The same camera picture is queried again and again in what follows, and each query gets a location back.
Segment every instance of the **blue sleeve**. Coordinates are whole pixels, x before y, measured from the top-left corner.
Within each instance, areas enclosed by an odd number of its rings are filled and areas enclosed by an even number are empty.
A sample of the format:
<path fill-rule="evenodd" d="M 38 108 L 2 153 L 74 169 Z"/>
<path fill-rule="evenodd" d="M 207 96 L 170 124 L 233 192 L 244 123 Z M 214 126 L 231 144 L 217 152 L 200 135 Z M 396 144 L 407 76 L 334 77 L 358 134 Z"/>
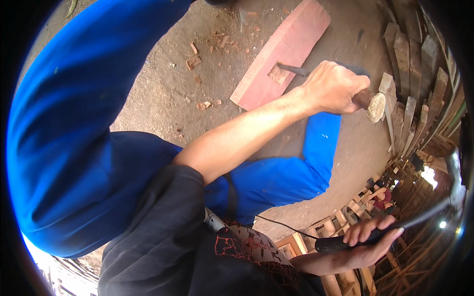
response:
<path fill-rule="evenodd" d="M 128 225 L 143 188 L 179 151 L 159 137 L 111 133 L 135 77 L 190 0 L 99 0 L 26 73 L 7 131 L 19 226 L 40 249 L 78 257 Z"/>

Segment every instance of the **red shirt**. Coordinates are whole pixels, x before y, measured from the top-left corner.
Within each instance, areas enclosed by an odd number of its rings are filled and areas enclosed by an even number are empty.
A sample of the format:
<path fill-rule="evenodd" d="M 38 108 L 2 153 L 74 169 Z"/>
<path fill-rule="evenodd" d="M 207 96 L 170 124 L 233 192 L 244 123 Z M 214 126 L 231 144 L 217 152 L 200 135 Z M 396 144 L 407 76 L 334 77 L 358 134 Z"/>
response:
<path fill-rule="evenodd" d="M 374 197 L 374 206 L 376 206 L 377 208 L 381 209 L 382 211 L 385 211 L 385 206 L 383 205 L 384 202 L 388 201 L 392 201 L 392 193 L 390 192 L 389 189 L 387 189 L 387 191 L 384 192 L 385 193 L 385 198 L 383 200 L 378 200 L 377 198 L 378 197 Z"/>

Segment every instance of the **black shirt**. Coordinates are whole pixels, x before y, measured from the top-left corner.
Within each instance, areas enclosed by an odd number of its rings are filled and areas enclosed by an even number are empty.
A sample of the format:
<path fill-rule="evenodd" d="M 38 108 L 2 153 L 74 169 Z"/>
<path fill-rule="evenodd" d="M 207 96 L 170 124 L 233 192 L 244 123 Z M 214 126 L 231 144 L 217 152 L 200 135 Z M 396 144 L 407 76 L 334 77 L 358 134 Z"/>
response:
<path fill-rule="evenodd" d="M 324 295 L 263 234 L 205 209 L 202 176 L 170 165 L 102 257 L 99 295 Z"/>

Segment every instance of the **concrete floor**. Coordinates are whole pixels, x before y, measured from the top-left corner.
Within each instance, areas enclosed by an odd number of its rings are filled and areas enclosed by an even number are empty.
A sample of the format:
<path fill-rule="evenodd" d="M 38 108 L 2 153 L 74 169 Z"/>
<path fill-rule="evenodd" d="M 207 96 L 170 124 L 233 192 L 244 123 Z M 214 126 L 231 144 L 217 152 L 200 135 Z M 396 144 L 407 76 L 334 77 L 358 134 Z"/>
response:
<path fill-rule="evenodd" d="M 79 0 L 73 17 L 93 2 Z M 150 52 L 111 130 L 149 132 L 184 147 L 205 131 L 238 116 L 242 109 L 229 100 L 230 95 L 265 42 L 287 16 L 283 7 L 291 10 L 299 2 L 239 0 L 230 9 L 215 9 L 203 1 L 193 3 L 186 15 Z M 323 60 L 361 65 L 372 74 L 370 90 L 377 92 L 383 72 L 391 73 L 392 70 L 383 40 L 388 20 L 384 19 L 376 0 L 320 0 L 320 3 L 332 21 L 303 67 L 313 69 Z M 65 19 L 69 5 L 70 1 L 63 1 L 45 24 L 27 58 L 24 71 L 69 21 Z M 239 7 L 258 13 L 258 17 L 247 16 L 243 33 L 239 31 Z M 260 27 L 260 32 L 254 31 L 255 25 Z M 239 42 L 237 48 L 227 45 L 228 52 L 219 48 L 216 46 L 219 40 L 212 37 L 213 33 L 230 35 L 229 41 Z M 191 41 L 202 59 L 193 71 L 185 63 L 193 55 Z M 195 74 L 202 80 L 200 84 L 195 82 Z M 296 77 L 287 91 L 303 82 L 304 78 Z M 222 105 L 204 111 L 196 108 L 198 102 L 216 99 L 222 100 Z M 252 159 L 300 155 L 304 127 L 305 121 L 294 124 Z M 371 124 L 363 110 L 343 116 L 333 177 L 327 192 L 310 201 L 272 208 L 262 215 L 301 229 L 332 214 L 347 204 L 367 179 L 383 171 L 390 157 L 389 147 L 386 122 Z M 292 232 L 262 219 L 257 219 L 255 229 L 274 240 Z"/>

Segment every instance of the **ground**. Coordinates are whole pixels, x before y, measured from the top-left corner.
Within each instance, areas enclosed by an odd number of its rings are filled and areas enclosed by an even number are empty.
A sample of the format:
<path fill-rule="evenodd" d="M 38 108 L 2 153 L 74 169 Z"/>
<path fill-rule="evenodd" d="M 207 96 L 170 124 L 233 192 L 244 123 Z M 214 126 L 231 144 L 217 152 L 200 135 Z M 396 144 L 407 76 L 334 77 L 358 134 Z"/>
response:
<path fill-rule="evenodd" d="M 78 0 L 73 17 L 93 2 Z M 111 130 L 149 132 L 184 147 L 205 131 L 244 112 L 229 100 L 230 95 L 265 42 L 287 17 L 284 11 L 292 10 L 299 2 L 240 0 L 229 9 L 212 8 L 203 0 L 193 3 L 150 52 Z M 383 72 L 391 73 L 392 70 L 383 40 L 387 20 L 376 0 L 319 2 L 332 20 L 303 67 L 313 69 L 323 60 L 361 65 L 372 75 L 370 90 L 377 92 Z M 70 20 L 65 18 L 69 5 L 69 0 L 63 1 L 47 21 L 33 44 L 23 73 Z M 257 17 L 247 15 L 243 33 L 240 33 L 239 7 L 258 14 Z M 230 36 L 229 41 L 238 44 L 235 47 L 227 44 L 222 49 L 218 46 L 220 39 L 213 37 L 213 33 L 225 33 Z M 194 43 L 202 59 L 193 71 L 185 62 L 193 56 L 190 42 Z M 200 83 L 196 82 L 195 75 L 199 76 Z M 296 77 L 287 91 L 303 82 L 304 78 Z M 203 111 L 196 108 L 198 102 L 217 99 L 222 101 L 221 105 Z M 300 155 L 305 123 L 302 121 L 289 127 L 252 159 Z M 301 229 L 332 214 L 347 204 L 367 179 L 383 171 L 390 157 L 389 147 L 386 121 L 371 124 L 363 110 L 343 116 L 327 192 L 310 201 L 272 208 L 262 216 Z M 255 229 L 274 240 L 292 232 L 259 218 Z M 101 251 L 95 253 L 89 256 L 91 260 L 98 260 Z"/>

